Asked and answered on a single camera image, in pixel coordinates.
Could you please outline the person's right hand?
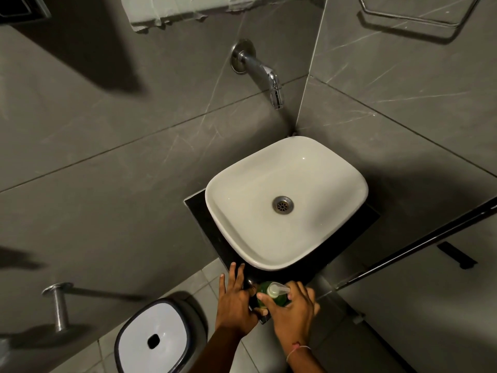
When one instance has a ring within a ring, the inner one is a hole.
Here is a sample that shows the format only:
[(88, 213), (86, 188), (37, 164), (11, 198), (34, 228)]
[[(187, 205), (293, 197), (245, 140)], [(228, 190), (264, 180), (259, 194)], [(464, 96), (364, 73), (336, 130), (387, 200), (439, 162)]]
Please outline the person's right hand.
[(275, 334), (286, 357), (294, 345), (307, 346), (313, 319), (320, 311), (315, 291), (302, 282), (288, 282), (291, 303), (268, 310), (273, 319)]

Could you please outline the metal toilet paper holder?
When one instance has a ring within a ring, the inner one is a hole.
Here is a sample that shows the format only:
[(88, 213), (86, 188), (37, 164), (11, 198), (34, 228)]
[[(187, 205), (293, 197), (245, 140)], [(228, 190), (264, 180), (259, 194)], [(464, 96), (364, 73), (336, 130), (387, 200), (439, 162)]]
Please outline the metal toilet paper holder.
[(71, 282), (59, 282), (45, 288), (41, 295), (51, 297), (54, 306), (55, 332), (57, 334), (65, 332), (69, 325), (69, 313), (65, 301), (65, 293), (74, 286)]

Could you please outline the person's left forearm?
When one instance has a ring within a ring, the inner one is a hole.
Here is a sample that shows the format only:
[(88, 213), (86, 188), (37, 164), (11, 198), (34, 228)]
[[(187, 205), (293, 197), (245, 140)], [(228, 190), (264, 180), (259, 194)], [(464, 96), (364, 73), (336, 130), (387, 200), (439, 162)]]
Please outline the person's left forearm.
[(240, 328), (220, 326), (188, 373), (229, 373), (243, 336)]

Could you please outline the green soap pump bottle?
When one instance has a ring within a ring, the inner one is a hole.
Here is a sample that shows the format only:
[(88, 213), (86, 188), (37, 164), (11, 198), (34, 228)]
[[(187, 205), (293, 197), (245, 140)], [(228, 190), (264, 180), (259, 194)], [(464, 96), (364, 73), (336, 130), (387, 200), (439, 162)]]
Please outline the green soap pump bottle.
[(279, 307), (285, 307), (291, 303), (288, 296), (290, 294), (290, 288), (286, 284), (267, 281), (257, 284), (255, 287), (256, 293), (264, 293), (269, 296)]

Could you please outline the black stone counter slab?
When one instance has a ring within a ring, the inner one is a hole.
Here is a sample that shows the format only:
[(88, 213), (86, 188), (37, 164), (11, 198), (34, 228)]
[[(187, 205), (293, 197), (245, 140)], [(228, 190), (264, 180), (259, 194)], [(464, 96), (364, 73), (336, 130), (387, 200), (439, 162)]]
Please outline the black stone counter slab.
[(256, 268), (245, 258), (240, 257), (230, 246), (207, 209), (205, 190), (187, 198), (185, 204), (223, 265), (228, 269), (233, 262), (245, 264), (244, 286), (248, 287), (267, 281), (280, 283), (300, 281), (305, 285), (319, 284), (315, 276), (380, 219), (380, 214), (370, 204), (365, 203), (337, 232), (306, 257), (284, 269), (267, 271)]

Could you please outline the person's right forearm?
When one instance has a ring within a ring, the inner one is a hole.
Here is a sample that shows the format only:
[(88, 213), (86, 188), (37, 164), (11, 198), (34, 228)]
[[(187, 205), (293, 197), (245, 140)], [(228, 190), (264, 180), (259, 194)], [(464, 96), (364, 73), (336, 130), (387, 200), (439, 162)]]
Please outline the person's right forearm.
[(326, 373), (308, 346), (294, 345), (286, 361), (293, 373)]

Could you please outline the person's left hand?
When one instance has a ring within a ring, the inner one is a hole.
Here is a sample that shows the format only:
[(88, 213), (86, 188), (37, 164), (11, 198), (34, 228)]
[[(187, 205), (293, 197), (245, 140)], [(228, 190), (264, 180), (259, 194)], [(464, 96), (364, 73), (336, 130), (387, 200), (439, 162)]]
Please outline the person's left hand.
[(245, 337), (258, 323), (257, 313), (249, 307), (249, 301), (256, 294), (256, 288), (237, 291), (238, 268), (235, 262), (229, 266), (225, 279), (226, 293), (218, 297), (215, 331), (220, 326), (237, 327)]

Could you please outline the chrome wall faucet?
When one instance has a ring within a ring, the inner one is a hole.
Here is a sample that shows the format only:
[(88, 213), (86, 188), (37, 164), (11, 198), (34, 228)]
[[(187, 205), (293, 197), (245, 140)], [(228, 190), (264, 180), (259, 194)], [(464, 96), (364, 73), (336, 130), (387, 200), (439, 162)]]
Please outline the chrome wall faucet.
[(283, 87), (279, 76), (257, 58), (257, 52), (252, 41), (240, 39), (232, 47), (230, 65), (236, 74), (248, 74), (262, 91), (269, 91), (269, 99), (274, 109), (284, 106)]

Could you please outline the black door frame rail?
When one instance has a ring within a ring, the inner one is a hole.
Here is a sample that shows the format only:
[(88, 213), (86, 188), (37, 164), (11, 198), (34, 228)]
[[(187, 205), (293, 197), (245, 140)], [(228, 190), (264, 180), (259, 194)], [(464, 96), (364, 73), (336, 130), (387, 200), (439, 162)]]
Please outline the black door frame rail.
[(437, 230), (429, 233), (428, 235), (420, 238), (419, 240), (413, 242), (412, 244), (406, 246), (405, 248), (389, 255), (388, 257), (382, 259), (376, 264), (369, 267), (366, 271), (360, 272), (350, 279), (341, 282), (335, 287), (335, 291), (339, 291), (347, 286), (356, 283), (365, 277), (368, 277), (389, 265), (392, 265), (409, 255), (412, 255), (419, 250), (422, 250), (432, 244), (438, 243), (453, 234), (456, 234), (474, 224), (481, 222), (482, 220), (489, 218), (497, 213), (497, 196), (488, 200), (484, 204), (476, 207), (475, 209), (467, 212), (466, 214), (458, 217), (455, 220), (450, 221), (446, 225), (438, 228)]

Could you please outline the white ceramic wash basin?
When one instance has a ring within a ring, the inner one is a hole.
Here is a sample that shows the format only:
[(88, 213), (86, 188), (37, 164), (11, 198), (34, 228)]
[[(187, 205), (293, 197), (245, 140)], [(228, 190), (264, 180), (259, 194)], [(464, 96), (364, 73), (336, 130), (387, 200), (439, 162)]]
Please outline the white ceramic wash basin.
[[(304, 136), (284, 138), (234, 163), (205, 190), (209, 213), (230, 246), (256, 268), (284, 269), (314, 251), (364, 204), (363, 175)], [(277, 214), (286, 196), (294, 210)]]

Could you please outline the white lidded grey trash bin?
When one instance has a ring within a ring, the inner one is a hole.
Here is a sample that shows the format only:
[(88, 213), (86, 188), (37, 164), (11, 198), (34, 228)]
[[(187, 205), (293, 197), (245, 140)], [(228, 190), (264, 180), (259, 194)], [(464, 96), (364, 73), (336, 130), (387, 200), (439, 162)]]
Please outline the white lidded grey trash bin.
[(118, 373), (187, 373), (207, 344), (204, 315), (184, 291), (152, 301), (120, 328)]

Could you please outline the metal sink drain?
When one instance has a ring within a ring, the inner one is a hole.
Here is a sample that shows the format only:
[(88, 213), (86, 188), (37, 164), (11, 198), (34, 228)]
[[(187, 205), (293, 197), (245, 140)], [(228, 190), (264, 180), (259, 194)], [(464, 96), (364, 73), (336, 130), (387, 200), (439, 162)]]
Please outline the metal sink drain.
[(272, 209), (277, 214), (287, 215), (294, 210), (294, 202), (286, 196), (277, 196), (272, 200)]

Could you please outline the chrome towel rack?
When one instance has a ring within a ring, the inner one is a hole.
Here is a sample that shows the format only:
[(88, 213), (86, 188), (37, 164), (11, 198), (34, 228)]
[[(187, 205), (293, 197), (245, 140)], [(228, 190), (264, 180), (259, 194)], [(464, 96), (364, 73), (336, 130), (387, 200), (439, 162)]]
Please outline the chrome towel rack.
[(469, 5), (468, 10), (463, 15), (462, 19), (456, 23), (445, 22), (445, 21), (436, 20), (436, 19), (426, 19), (426, 18), (421, 18), (421, 17), (413, 17), (413, 16), (407, 16), (407, 15), (400, 15), (400, 14), (375, 11), (375, 10), (369, 9), (366, 6), (365, 0), (358, 0), (358, 2), (360, 4), (362, 12), (364, 14), (369, 15), (369, 16), (387, 18), (387, 19), (397, 19), (397, 20), (401, 20), (401, 21), (407, 21), (407, 22), (413, 22), (413, 23), (418, 23), (418, 24), (425, 24), (425, 25), (455, 30), (455, 29), (462, 27), (467, 22), (467, 20), (469, 19), (470, 15), (473, 13), (475, 7), (478, 5), (480, 0), (472, 0), (471, 4)]

